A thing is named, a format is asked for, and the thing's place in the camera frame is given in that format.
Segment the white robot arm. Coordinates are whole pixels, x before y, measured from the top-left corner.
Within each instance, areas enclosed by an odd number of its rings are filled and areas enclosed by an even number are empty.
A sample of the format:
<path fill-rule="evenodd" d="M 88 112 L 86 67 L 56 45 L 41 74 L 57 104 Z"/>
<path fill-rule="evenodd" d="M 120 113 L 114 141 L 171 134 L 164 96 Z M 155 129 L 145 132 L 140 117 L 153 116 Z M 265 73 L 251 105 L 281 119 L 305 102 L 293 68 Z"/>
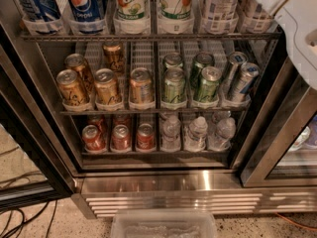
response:
<path fill-rule="evenodd" d="M 317 89 L 317 0 L 256 0 L 274 17 L 286 37 L 289 58 Z"/>

